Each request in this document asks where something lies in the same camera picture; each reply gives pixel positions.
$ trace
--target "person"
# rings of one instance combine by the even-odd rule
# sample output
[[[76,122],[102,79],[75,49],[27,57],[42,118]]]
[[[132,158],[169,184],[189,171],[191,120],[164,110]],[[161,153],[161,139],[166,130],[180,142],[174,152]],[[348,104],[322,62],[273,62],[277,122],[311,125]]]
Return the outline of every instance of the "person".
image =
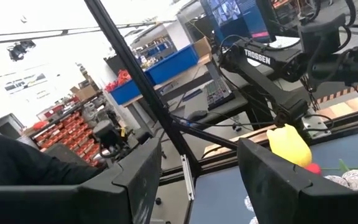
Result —
[[[62,162],[0,135],[0,185],[76,185],[102,171],[103,168]]]

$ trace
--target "computer mouse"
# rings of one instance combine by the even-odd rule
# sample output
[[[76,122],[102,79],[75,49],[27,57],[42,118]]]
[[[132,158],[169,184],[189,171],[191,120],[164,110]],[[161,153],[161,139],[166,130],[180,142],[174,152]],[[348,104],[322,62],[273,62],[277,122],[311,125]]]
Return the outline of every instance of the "computer mouse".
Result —
[[[205,118],[208,115],[208,112],[206,110],[198,110],[194,111],[187,116],[187,120],[189,121],[198,121],[200,119]]]

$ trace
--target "keyboard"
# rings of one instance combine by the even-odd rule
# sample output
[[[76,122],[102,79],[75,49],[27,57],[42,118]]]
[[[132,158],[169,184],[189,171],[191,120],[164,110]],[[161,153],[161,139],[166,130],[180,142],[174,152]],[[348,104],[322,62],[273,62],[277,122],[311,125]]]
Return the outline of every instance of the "keyboard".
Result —
[[[234,99],[234,93],[230,91],[229,87],[221,79],[218,81],[214,80],[204,86],[204,92],[209,111]]]

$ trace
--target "yellow toy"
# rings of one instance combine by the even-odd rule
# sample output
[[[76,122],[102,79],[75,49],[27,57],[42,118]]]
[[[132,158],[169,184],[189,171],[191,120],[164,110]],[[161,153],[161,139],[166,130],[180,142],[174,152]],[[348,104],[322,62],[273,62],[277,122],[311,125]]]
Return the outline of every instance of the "yellow toy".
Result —
[[[298,166],[311,164],[311,151],[293,126],[286,124],[266,132],[272,152]]]

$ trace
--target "cardboard box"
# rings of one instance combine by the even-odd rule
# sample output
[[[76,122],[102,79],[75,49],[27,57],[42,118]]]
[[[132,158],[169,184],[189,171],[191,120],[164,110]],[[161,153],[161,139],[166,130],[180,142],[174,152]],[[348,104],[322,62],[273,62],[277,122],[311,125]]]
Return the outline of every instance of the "cardboard box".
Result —
[[[212,48],[209,45],[209,42],[206,37],[203,37],[199,41],[195,42],[193,45],[199,58],[203,57],[204,55],[211,54]]]
[[[74,95],[76,95],[80,101],[87,100],[88,98],[91,98],[92,96],[96,95],[96,91],[91,85],[88,85],[87,87],[84,87],[82,89],[78,89],[74,86],[70,89],[70,91],[74,93]]]

